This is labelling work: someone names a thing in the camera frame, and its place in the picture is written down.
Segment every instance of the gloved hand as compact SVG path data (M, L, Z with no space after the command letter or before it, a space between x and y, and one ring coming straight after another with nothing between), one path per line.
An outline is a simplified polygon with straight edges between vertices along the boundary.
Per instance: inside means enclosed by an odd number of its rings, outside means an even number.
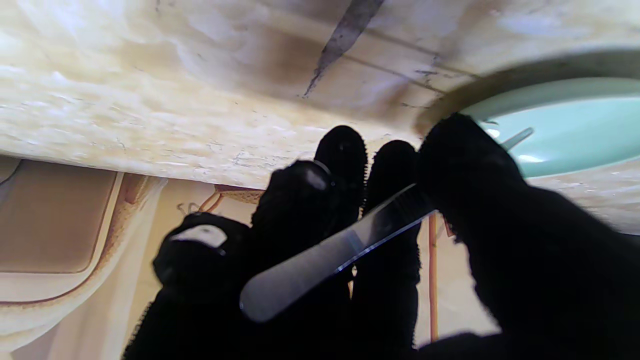
M472 348L510 358L637 358L640 249L629 239L529 186L464 115L425 139L419 184L467 246L476 293L503 332Z

